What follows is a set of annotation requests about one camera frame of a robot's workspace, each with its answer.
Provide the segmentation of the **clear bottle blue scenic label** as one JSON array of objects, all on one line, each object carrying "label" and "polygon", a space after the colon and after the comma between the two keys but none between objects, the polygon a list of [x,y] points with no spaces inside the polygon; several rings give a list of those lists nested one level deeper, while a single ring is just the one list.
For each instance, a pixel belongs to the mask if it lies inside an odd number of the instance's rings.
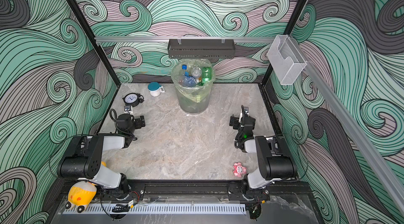
[{"label": "clear bottle blue scenic label", "polygon": [[189,87],[189,73],[187,65],[182,65],[179,73],[178,83],[184,87]]}]

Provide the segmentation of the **green soda bottle yellow cap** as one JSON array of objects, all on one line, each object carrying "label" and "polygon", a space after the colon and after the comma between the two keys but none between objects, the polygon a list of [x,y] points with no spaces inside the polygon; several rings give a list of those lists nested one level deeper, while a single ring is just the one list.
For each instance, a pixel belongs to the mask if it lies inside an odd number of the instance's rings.
[{"label": "green soda bottle yellow cap", "polygon": [[201,80],[202,83],[207,83],[211,81],[213,75],[213,69],[211,67],[203,67],[202,68],[202,75],[201,75]]}]

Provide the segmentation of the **clear bottle blue label white cap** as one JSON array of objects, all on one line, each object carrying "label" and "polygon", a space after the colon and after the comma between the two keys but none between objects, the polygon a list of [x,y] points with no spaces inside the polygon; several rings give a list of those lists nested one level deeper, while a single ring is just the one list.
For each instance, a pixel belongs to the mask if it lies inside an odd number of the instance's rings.
[{"label": "clear bottle blue label white cap", "polygon": [[196,87],[197,86],[197,82],[196,80],[191,77],[191,76],[184,76],[183,79],[183,86],[184,87]]}]

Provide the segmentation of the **tall clear bottle white cap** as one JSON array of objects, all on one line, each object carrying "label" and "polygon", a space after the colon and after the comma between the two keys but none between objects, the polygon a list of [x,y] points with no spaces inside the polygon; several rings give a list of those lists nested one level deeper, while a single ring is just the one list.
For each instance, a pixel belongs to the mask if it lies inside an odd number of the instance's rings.
[{"label": "tall clear bottle white cap", "polygon": [[190,72],[194,78],[200,78],[202,76],[202,69],[200,67],[194,66],[191,68]]}]

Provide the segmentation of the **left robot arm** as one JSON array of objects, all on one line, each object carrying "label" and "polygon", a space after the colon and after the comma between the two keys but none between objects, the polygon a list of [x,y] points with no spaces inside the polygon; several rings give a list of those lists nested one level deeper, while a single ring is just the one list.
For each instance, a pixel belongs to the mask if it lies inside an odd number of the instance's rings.
[{"label": "left robot arm", "polygon": [[84,180],[103,189],[117,189],[127,194],[130,187],[126,176],[102,165],[103,153],[128,148],[137,140],[134,131],[146,126],[145,117],[143,115],[135,117],[130,113],[117,116],[114,109],[110,110],[109,115],[115,124],[116,132],[74,136],[56,172],[61,179]]}]

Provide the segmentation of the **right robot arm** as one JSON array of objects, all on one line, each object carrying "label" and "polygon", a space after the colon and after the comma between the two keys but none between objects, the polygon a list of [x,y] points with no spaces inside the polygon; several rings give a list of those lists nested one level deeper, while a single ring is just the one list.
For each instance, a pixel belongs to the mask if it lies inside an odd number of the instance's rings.
[{"label": "right robot arm", "polygon": [[283,150],[279,136],[255,136],[256,120],[249,115],[232,115],[229,126],[237,131],[234,147],[244,153],[256,154],[258,168],[248,172],[240,162],[235,162],[234,175],[242,179],[242,192],[264,189],[276,182],[285,182],[297,175],[297,168],[289,155]]}]

